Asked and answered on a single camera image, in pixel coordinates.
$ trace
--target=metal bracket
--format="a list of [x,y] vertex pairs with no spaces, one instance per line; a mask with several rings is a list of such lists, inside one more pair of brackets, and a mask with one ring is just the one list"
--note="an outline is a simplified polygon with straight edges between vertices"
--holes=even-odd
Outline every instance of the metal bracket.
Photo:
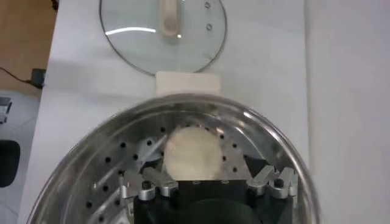
[[264,195],[267,184],[274,175],[274,166],[265,166],[254,178],[247,180],[246,184],[256,193],[256,196],[261,196]]
[[297,195],[298,182],[298,173],[292,168],[284,168],[277,178],[269,181],[271,196],[283,199]]
[[149,180],[160,188],[160,193],[164,197],[171,197],[178,190],[179,184],[170,176],[161,173],[152,167],[147,167],[143,171],[143,178]]

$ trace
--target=white tabletop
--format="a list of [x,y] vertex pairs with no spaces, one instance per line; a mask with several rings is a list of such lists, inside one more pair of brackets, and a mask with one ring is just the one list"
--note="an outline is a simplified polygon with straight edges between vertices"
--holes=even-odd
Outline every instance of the white tabletop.
[[[303,0],[223,3],[225,48],[205,72],[222,77],[223,96],[278,126],[308,163]],[[133,69],[109,45],[99,1],[61,0],[59,8],[19,224],[26,222],[51,172],[82,137],[155,92],[155,78]]]

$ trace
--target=black object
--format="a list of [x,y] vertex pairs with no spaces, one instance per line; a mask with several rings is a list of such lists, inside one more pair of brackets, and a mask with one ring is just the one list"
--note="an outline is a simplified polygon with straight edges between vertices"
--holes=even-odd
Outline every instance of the black object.
[[255,197],[245,180],[179,181],[172,198],[134,199],[135,224],[273,224],[291,208],[291,200]]
[[31,72],[31,80],[19,79],[16,75],[12,74],[10,71],[6,70],[3,67],[0,67],[0,70],[4,71],[7,75],[11,76],[19,82],[32,85],[38,89],[42,89],[43,87],[44,75],[46,73],[45,69],[33,69]]
[[12,184],[18,171],[20,146],[11,140],[0,140],[0,187]]
[[45,69],[33,68],[31,71],[31,84],[39,89],[42,89],[45,75]]
[[247,155],[244,155],[244,160],[252,177],[258,174],[266,165],[269,165],[265,159],[256,159]]

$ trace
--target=metal plate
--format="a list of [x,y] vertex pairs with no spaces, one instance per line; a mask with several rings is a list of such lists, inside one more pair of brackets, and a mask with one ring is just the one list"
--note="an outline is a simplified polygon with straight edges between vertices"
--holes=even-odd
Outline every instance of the metal plate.
[[125,207],[119,199],[118,175],[122,170],[137,172],[139,160],[147,155],[144,151],[178,127],[189,125],[207,128],[219,137],[227,157],[227,179],[246,178],[241,177],[243,173],[233,171],[233,166],[240,169],[241,152],[266,159],[278,169],[293,167],[301,180],[299,204],[303,206],[304,220],[316,223],[319,215],[316,193],[303,161],[289,141],[252,110],[227,99],[198,94],[150,100],[111,118],[89,134],[55,170],[27,223],[123,220]]
[[160,28],[164,0],[101,0],[101,22],[115,51],[134,68],[196,72],[220,53],[226,15],[220,0],[177,0],[179,32],[166,37]]

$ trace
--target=white dough ball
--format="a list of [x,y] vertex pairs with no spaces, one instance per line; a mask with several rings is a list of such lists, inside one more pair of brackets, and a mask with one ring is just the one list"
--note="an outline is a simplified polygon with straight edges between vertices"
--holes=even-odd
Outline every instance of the white dough ball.
[[175,180],[214,180],[222,169],[218,138],[199,127],[177,131],[166,143],[164,166]]

